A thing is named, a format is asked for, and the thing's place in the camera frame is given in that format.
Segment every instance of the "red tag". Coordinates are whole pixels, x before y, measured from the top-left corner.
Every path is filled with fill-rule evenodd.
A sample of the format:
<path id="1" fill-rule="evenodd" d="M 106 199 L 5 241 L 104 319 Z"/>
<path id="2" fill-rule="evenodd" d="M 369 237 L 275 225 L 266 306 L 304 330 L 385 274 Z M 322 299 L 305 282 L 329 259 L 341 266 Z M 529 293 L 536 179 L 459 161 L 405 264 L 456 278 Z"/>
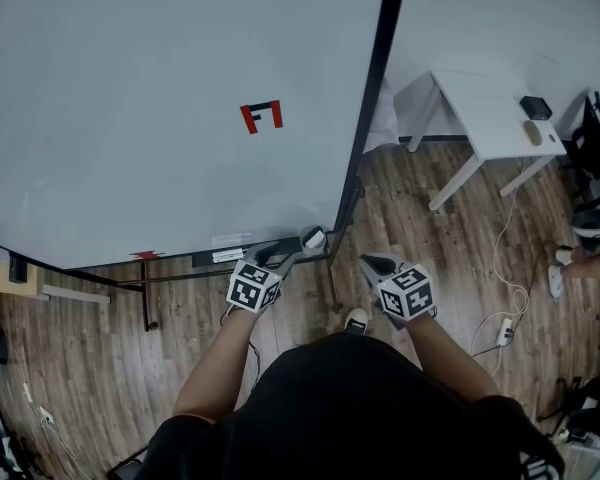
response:
<path id="1" fill-rule="evenodd" d="M 280 100 L 267 101 L 265 103 L 258 103 L 256 105 L 242 105 L 240 112 L 244 118 L 244 123 L 247 125 L 247 130 L 251 135 L 258 133 L 256 127 L 256 121 L 262 119 L 260 114 L 254 114 L 260 110 L 270 109 L 273 115 L 273 127 L 282 128 L 282 112 L 280 111 Z"/>
<path id="2" fill-rule="evenodd" d="M 163 252 L 156 254 L 155 251 L 134 252 L 132 254 L 132 256 L 135 256 L 134 260 L 155 260 L 163 255 Z"/>

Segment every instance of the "black shirt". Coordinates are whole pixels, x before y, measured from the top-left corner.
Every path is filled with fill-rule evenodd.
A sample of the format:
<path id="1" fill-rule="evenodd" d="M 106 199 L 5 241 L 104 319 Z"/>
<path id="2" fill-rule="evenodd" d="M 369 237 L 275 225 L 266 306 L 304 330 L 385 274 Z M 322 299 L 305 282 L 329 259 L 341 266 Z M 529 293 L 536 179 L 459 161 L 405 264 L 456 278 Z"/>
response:
<path id="1" fill-rule="evenodd" d="M 516 401 L 467 403 L 385 343 L 335 334 L 282 354 L 215 425 L 167 420 L 138 480 L 517 480 L 563 469 Z"/>

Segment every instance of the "whiteboard frame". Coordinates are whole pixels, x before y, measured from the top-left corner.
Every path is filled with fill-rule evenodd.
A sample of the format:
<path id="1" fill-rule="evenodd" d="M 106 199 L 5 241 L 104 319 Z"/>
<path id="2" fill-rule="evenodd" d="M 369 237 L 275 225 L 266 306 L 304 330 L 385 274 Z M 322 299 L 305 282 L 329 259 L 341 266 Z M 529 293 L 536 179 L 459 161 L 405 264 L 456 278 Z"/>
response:
<path id="1" fill-rule="evenodd" d="M 356 198 L 356 190 L 357 190 L 356 189 L 356 177 L 357 177 L 356 175 L 358 172 L 358 168 L 360 166 L 362 153 L 363 153 L 367 135 L 369 133 L 369 129 L 371 126 L 371 120 L 373 119 L 373 114 L 375 111 L 378 95 L 380 93 L 380 87 L 382 85 L 384 72 L 385 72 L 387 62 L 389 59 L 391 45 L 393 42 L 393 36 L 395 33 L 396 25 L 398 22 L 398 16 L 400 13 L 401 3 L 402 3 L 402 0 L 382 0 L 382 3 L 381 3 L 380 13 L 378 16 L 378 25 L 376 28 L 376 35 L 375 35 L 375 40 L 374 40 L 374 45 L 373 45 L 373 50 L 372 50 L 372 55 L 371 55 L 371 61 L 370 61 L 370 65 L 369 65 L 369 71 L 368 71 L 368 75 L 367 75 L 367 81 L 366 81 L 365 89 L 364 89 L 364 93 L 363 93 L 360 114 L 358 117 L 358 124 L 356 127 L 355 136 L 354 136 L 354 143 L 353 143 L 353 146 L 351 149 L 351 155 L 349 158 L 349 165 L 347 168 L 347 173 L 345 176 L 345 181 L 344 181 L 344 185 L 343 185 L 343 189 L 342 189 L 342 196 L 340 198 L 340 205 L 338 207 L 338 213 L 336 216 L 334 229 L 332 232 L 329 232 L 329 235 L 331 237 L 334 237 L 334 236 L 337 237 L 334 242 L 336 242 L 338 246 L 339 246 L 339 242 L 340 242 L 340 237 L 338 235 L 342 234 L 348 227 L 349 222 L 347 222 L 347 221 L 350 220 L 350 216 L 348 216 L 348 213 L 350 213 L 350 212 L 348 210 L 351 209 L 350 208 L 351 201 Z M 296 241 L 298 247 L 300 246 L 300 237 L 289 237 L 287 239 L 282 239 L 282 240 Z M 39 262 L 32 258 L 27 258 L 26 256 L 19 254 L 17 251 L 10 250 L 7 247 L 4 247 L 2 245 L 0 245 L 0 247 L 2 249 L 9 251 L 14 256 L 21 257 L 21 258 L 29 261 L 32 264 L 37 264 L 43 268 L 48 268 L 50 270 L 61 271 L 61 272 L 67 273 L 68 275 L 72 275 L 72 273 L 78 274 L 78 275 L 75 275 L 75 277 L 81 277 L 83 279 L 84 279 L 83 275 L 85 275 L 86 273 L 80 272 L 80 270 L 82 270 L 82 269 L 96 268 L 96 267 L 109 267 L 109 266 L 117 266 L 117 265 L 130 265 L 130 264 L 138 264 L 138 263 L 144 264 L 147 261 L 155 261 L 155 260 L 159 260 L 159 259 L 178 258 L 178 257 L 183 257 L 183 256 L 192 256 L 193 257 L 195 255 L 198 255 L 198 256 L 199 255 L 211 255 L 211 253 L 213 253 L 213 252 L 219 252 L 222 250 L 231 249 L 231 247 L 222 247 L 222 248 L 209 250 L 209 251 L 190 251 L 190 252 L 185 252 L 182 254 L 159 256 L 157 258 L 152 258 L 152 259 L 142 259 L 142 260 L 135 259 L 135 260 L 129 260 L 129 261 L 124 261 L 124 262 L 106 263 L 106 264 L 101 264 L 101 265 L 81 266 L 79 268 L 65 270 L 65 269 L 59 269 L 58 267 L 54 267 L 51 265 L 47 265 L 43 262 Z M 331 252 L 333 253 L 333 256 L 335 256 L 335 253 L 337 252 L 337 247 L 332 247 L 331 249 L 332 249 Z M 327 258 L 325 258 L 325 256 L 320 256 L 320 257 L 316 257 L 316 260 L 317 259 L 327 259 Z M 100 280 L 100 281 L 96 281 L 95 279 L 90 279 L 90 280 L 92 280 L 94 282 L 102 283 L 102 280 Z"/>

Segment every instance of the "cable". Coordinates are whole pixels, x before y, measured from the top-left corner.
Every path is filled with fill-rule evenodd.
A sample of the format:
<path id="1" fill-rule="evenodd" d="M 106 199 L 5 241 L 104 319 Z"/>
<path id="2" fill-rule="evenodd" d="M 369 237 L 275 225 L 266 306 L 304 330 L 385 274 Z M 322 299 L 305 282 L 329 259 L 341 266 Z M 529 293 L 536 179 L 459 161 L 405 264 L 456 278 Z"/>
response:
<path id="1" fill-rule="evenodd" d="M 235 309 L 235 304 L 231 304 L 231 306 L 229 306 L 229 308 L 227 309 L 227 311 L 225 311 L 223 313 L 223 315 L 220 317 L 220 326 L 222 327 L 224 325 L 224 321 L 226 320 L 227 316 L 229 316 L 229 313 L 231 313 L 231 311 L 233 309 Z M 249 347 L 253 350 L 253 353 L 256 356 L 256 367 L 257 367 L 257 373 L 256 373 L 256 380 L 253 381 L 253 386 L 251 386 L 251 393 L 253 393 L 253 390 L 256 387 L 256 384 L 258 383 L 258 381 L 260 380 L 260 351 L 257 349 L 257 347 L 251 343 L 251 340 L 249 340 Z"/>
<path id="2" fill-rule="evenodd" d="M 514 288 L 513 293 L 511 294 L 511 303 L 513 305 L 515 312 L 497 311 L 496 313 L 492 313 L 491 315 L 486 317 L 482 321 L 482 323 L 478 326 L 478 328 L 476 329 L 476 332 L 473 333 L 473 338 L 471 339 L 471 348 L 470 348 L 470 352 L 469 352 L 470 354 L 473 354 L 473 348 L 475 346 L 476 337 L 478 336 L 478 333 L 485 326 L 485 324 L 489 320 L 491 320 L 494 316 L 497 316 L 497 315 L 507 315 L 507 316 L 512 316 L 512 317 L 522 316 L 522 315 L 524 315 L 524 313 L 527 311 L 527 308 L 529 307 L 529 294 L 527 293 L 527 290 L 524 288 L 524 286 L 507 281 L 504 277 L 502 277 L 502 275 L 500 275 L 500 272 L 498 272 L 498 267 L 496 265 L 496 255 L 498 253 L 498 244 L 500 243 L 500 238 L 502 238 L 502 235 L 505 233 L 505 231 L 507 230 L 507 228 L 509 227 L 509 224 L 511 222 L 511 216 L 513 215 L 513 209 L 516 206 L 516 195 L 518 194 L 519 188 L 520 188 L 520 186 L 517 186 L 516 189 L 513 191 L 513 201 L 511 202 L 511 208 L 509 209 L 509 216 L 507 217 L 507 221 L 506 221 L 504 227 L 502 228 L 502 231 L 500 231 L 500 234 L 496 238 L 496 243 L 493 247 L 493 257 L 492 257 L 493 272 L 495 273 L 496 277 L 500 281 L 502 281 L 504 284 L 506 284 L 507 286 Z M 522 295 L 522 300 L 523 300 L 522 306 L 518 306 L 516 303 L 516 294 L 518 294 L 518 293 L 520 295 Z"/>
<path id="3" fill-rule="evenodd" d="M 520 172 L 520 174 L 524 173 L 526 170 L 525 164 L 523 164 L 523 169 Z M 496 368 L 493 370 L 493 372 L 491 373 L 491 377 L 493 377 L 496 372 L 498 371 L 498 369 L 500 368 L 500 363 L 502 362 L 502 349 L 508 345 L 511 344 L 511 342 L 513 341 L 513 339 L 515 338 L 515 331 L 518 328 L 518 325 L 520 323 L 520 320 L 522 320 L 522 318 L 524 317 L 524 314 L 527 312 L 527 309 L 529 308 L 529 292 L 531 291 L 531 289 L 529 289 L 529 292 L 525 289 L 524 286 L 520 285 L 520 284 L 516 284 L 516 283 L 512 283 L 511 281 L 507 281 L 504 277 L 502 277 L 502 275 L 500 274 L 500 272 L 498 272 L 498 267 L 496 264 L 496 257 L 498 254 L 498 244 L 500 243 L 500 238 L 502 238 L 502 235 L 504 235 L 505 231 L 507 231 L 507 228 L 509 227 L 509 224 L 511 223 L 511 217 L 513 216 L 513 209 L 516 206 L 516 196 L 518 195 L 518 189 L 520 188 L 520 185 L 518 185 L 516 187 L 516 189 L 513 191 L 513 200 L 511 201 L 511 207 L 509 208 L 509 215 L 507 216 L 507 221 L 504 224 L 504 227 L 502 228 L 502 231 L 500 231 L 500 233 L 498 234 L 498 237 L 496 238 L 496 243 L 493 246 L 493 256 L 491 258 L 491 264 L 493 267 L 493 272 L 495 273 L 496 277 L 503 282 L 504 284 L 506 284 L 507 286 L 509 286 L 510 288 L 513 288 L 513 293 L 511 294 L 511 305 L 513 306 L 514 311 L 510 312 L 510 311 L 497 311 L 495 313 L 492 313 L 491 315 L 489 315 L 488 317 L 486 317 L 482 323 L 478 326 L 478 328 L 476 329 L 476 332 L 473 333 L 473 338 L 471 338 L 471 348 L 469 351 L 469 354 L 471 354 L 471 357 L 477 357 L 481 354 L 485 354 L 487 352 L 491 352 L 492 350 L 496 350 L 498 349 L 498 363 L 496 364 Z M 535 266 L 533 269 L 533 275 L 535 278 Z M 516 294 L 518 294 L 518 296 L 522 296 L 522 305 L 519 306 L 517 304 L 516 301 Z M 480 332 L 480 330 L 486 325 L 486 323 L 491 320 L 494 316 L 497 315 L 507 315 L 510 317 L 520 317 L 516 327 L 514 328 L 514 332 L 513 335 L 511 337 L 511 339 L 507 342 L 506 345 L 503 346 L 495 346 L 495 347 L 491 347 L 487 350 L 484 350 L 482 352 L 479 352 L 475 355 L 473 355 L 473 348 L 475 346 L 475 342 L 476 342 L 476 337 L 478 336 L 478 333 Z"/>
<path id="4" fill-rule="evenodd" d="M 544 245 L 546 245 L 547 243 L 549 244 L 553 244 L 553 245 L 558 245 L 555 244 L 554 242 L 543 242 Z M 533 287 L 535 286 L 535 282 L 536 282 L 536 272 L 538 270 L 538 265 L 540 264 L 540 260 L 543 258 L 543 256 L 546 254 L 546 250 L 543 250 L 540 254 L 538 254 L 538 257 L 536 258 L 536 261 L 533 263 L 533 270 L 531 271 L 531 284 L 529 285 L 529 289 L 527 290 L 528 294 L 529 294 L 529 298 L 531 298 L 531 291 L 533 290 Z M 486 350 L 483 350 L 481 352 L 476 352 L 475 354 L 473 354 L 471 357 L 478 357 L 481 356 L 482 354 L 486 354 L 487 352 L 491 352 L 493 350 L 497 350 L 499 348 L 505 348 L 508 347 L 509 345 L 511 345 L 511 343 L 513 343 L 513 339 L 516 336 L 516 332 L 518 330 L 518 327 L 520 326 L 520 324 L 522 323 L 522 320 L 524 319 L 524 316 L 526 315 L 526 311 L 520 315 L 520 318 L 518 319 L 518 321 L 516 322 L 516 325 L 513 328 L 513 336 L 511 337 L 511 339 L 507 342 L 506 345 L 503 345 L 502 347 L 500 347 L 499 345 L 496 345 L 494 347 L 490 347 Z"/>
<path id="5" fill-rule="evenodd" d="M 496 367 L 491 372 L 492 377 L 496 374 L 496 372 L 498 371 L 498 368 L 500 368 L 500 364 L 502 363 L 502 349 L 503 348 L 504 347 L 498 347 L 498 362 L 496 363 Z"/>
<path id="6" fill-rule="evenodd" d="M 19 363 L 20 370 L 22 372 L 22 385 L 24 387 L 24 385 L 26 384 L 29 387 L 29 383 L 27 382 L 26 370 L 24 369 L 24 364 L 25 363 L 22 360 L 22 357 L 19 355 L 18 349 L 15 347 L 15 345 L 11 341 L 11 338 L 9 338 L 9 335 L 7 334 L 7 332 L 4 329 L 2 329 L 2 330 L 4 332 L 4 337 L 7 340 L 8 346 L 10 346 L 11 349 L 13 350 L 14 355 L 16 356 L 16 360 Z M 53 432 L 53 434 L 56 436 L 56 438 L 58 439 L 58 441 L 60 442 L 60 445 L 62 446 L 62 448 L 64 449 L 64 451 L 66 452 L 66 454 L 73 461 L 74 465 L 78 469 L 78 472 L 84 478 L 86 478 L 87 480 L 93 480 L 89 475 L 87 475 L 85 473 L 84 469 L 82 469 L 82 467 L 80 466 L 80 463 L 78 461 L 77 454 L 67 444 L 67 442 L 62 438 L 62 435 L 60 434 L 60 432 L 58 432 L 58 430 L 56 430 L 54 428 L 54 424 L 51 423 L 47 418 L 44 417 L 44 415 L 40 411 L 39 407 L 38 408 L 34 408 L 35 406 L 34 406 L 33 402 L 29 401 L 29 396 L 31 396 L 31 392 L 29 391 L 29 394 L 27 396 L 27 391 L 25 390 L 25 391 L 22 392 L 22 396 L 24 397 L 25 401 L 27 402 L 26 405 L 27 405 L 27 407 L 29 407 L 29 410 L 31 411 L 31 414 L 33 414 L 34 418 L 36 419 L 36 422 L 38 423 L 38 425 L 42 429 L 42 432 L 43 432 L 43 434 L 45 436 L 45 439 L 47 438 L 47 436 L 46 436 L 46 430 L 51 430 Z"/>

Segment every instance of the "black device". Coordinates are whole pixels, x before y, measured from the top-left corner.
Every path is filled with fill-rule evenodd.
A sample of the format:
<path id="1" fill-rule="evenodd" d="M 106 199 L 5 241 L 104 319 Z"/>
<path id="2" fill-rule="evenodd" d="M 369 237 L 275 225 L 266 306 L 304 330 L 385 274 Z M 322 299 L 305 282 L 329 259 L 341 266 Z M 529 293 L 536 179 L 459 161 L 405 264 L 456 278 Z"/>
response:
<path id="1" fill-rule="evenodd" d="M 27 262 L 22 258 L 9 256 L 9 282 L 18 284 L 27 282 Z"/>
<path id="2" fill-rule="evenodd" d="M 520 106 L 532 121 L 547 121 L 553 115 L 544 98 L 525 96 L 520 100 Z"/>

